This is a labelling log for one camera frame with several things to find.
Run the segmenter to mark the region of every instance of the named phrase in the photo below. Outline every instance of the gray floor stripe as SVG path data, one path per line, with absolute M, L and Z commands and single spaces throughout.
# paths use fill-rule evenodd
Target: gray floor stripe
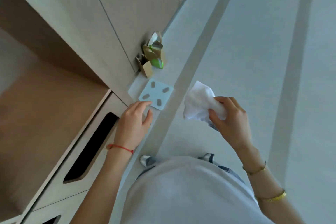
M 141 155 L 155 156 L 157 154 L 229 1 L 230 0 L 218 0 L 174 85 L 174 92 L 169 102 L 166 104 L 165 109 L 160 112 L 155 126 L 146 139 L 145 146 L 143 147 L 145 152 L 141 152 Z
M 300 0 L 287 61 L 285 78 L 276 113 L 268 166 L 284 186 L 293 131 L 294 115 L 300 85 L 303 53 L 308 31 L 310 8 L 313 0 Z

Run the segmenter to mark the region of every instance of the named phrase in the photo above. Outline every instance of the red string bracelet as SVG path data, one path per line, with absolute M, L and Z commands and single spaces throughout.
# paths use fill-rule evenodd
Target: red string bracelet
M 108 145 L 106 146 L 106 149 L 109 150 L 109 149 L 111 149 L 112 147 L 122 148 L 122 149 L 124 149 L 124 150 L 129 151 L 129 152 L 132 153 L 132 154 L 133 154 L 133 152 L 134 152 L 134 150 L 129 150 L 129 149 L 125 148 L 125 147 L 122 147 L 122 146 L 119 146 L 119 145 L 115 145 L 115 144 L 111 144 L 111 143 L 108 144 Z

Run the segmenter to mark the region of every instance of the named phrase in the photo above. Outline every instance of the folded white cloth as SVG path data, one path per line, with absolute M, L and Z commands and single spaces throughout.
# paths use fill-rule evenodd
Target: folded white cloth
M 205 121 L 212 127 L 209 109 L 213 109 L 221 120 L 225 120 L 226 111 L 223 105 L 213 98 L 214 96 L 210 87 L 196 81 L 185 96 L 183 118 Z

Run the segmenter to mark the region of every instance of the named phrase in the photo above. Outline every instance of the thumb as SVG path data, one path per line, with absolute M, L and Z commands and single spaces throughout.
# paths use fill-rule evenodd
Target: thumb
M 146 119 L 143 121 L 143 125 L 149 128 L 151 126 L 151 123 L 153 121 L 153 112 L 151 109 L 148 110 Z
M 209 109 L 209 118 L 210 120 L 212 121 L 213 124 L 215 124 L 215 126 L 217 128 L 219 128 L 219 126 L 222 124 L 223 120 L 221 120 L 218 116 L 217 116 L 217 113 L 212 110 L 212 109 Z

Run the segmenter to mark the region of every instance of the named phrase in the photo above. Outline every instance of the person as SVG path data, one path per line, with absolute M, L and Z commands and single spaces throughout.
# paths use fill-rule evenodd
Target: person
M 210 119 L 237 153 L 254 194 L 238 175 L 214 164 L 212 154 L 201 159 L 172 157 L 155 163 L 135 181 L 120 223 L 304 223 L 252 144 L 246 111 L 233 97 L 215 99 L 223 104 L 227 117 L 221 120 L 209 110 Z M 71 224 L 109 222 L 130 151 L 140 144 L 153 120 L 149 110 L 142 121 L 150 103 L 135 102 L 121 116 L 113 147 Z M 151 161 L 142 157 L 145 166 Z

